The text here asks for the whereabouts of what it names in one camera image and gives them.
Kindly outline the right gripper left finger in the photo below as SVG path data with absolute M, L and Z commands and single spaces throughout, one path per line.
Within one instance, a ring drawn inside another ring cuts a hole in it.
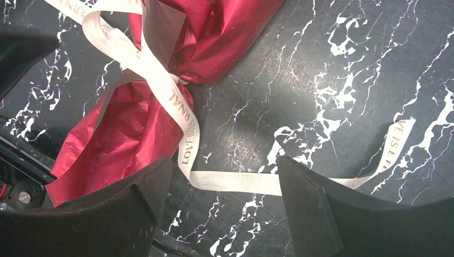
M 56 208 L 1 212 L 1 256 L 149 256 L 172 168 L 163 157 Z

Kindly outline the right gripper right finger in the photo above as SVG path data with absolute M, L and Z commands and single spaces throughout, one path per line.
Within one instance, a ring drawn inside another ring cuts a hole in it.
M 277 159 L 296 256 L 453 256 L 453 199 L 408 206 Z

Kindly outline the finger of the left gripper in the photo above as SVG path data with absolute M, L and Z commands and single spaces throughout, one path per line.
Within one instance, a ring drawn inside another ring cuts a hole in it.
M 41 59 L 59 47 L 56 36 L 36 28 L 1 25 L 1 99 Z

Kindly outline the beige ribbon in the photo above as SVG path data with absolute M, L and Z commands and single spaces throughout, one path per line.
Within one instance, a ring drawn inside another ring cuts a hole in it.
M 179 79 L 166 71 L 151 50 L 155 34 L 150 28 L 158 23 L 151 8 L 140 1 L 98 1 L 92 7 L 81 1 L 50 1 L 50 5 L 79 23 L 87 40 L 100 52 L 148 82 L 152 93 L 184 134 L 179 143 L 178 165 L 193 187 L 206 191 L 282 194 L 277 174 L 192 170 L 200 143 L 199 123 L 178 89 Z M 141 15 L 141 49 L 103 20 L 102 11 Z

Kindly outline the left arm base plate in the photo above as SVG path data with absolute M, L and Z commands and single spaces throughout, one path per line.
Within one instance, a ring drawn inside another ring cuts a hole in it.
M 49 167 L 1 136 L 1 210 L 41 208 L 45 186 L 56 179 Z

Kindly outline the red wrapping paper sheet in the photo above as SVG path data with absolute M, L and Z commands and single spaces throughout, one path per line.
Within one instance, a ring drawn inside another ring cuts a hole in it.
M 185 83 L 225 75 L 246 53 L 281 1 L 140 1 L 157 15 L 151 50 L 193 112 Z M 142 16 L 102 11 L 101 18 L 141 49 Z M 183 132 L 129 68 L 118 84 L 67 135 L 46 189 L 54 206 L 128 177 L 179 152 Z

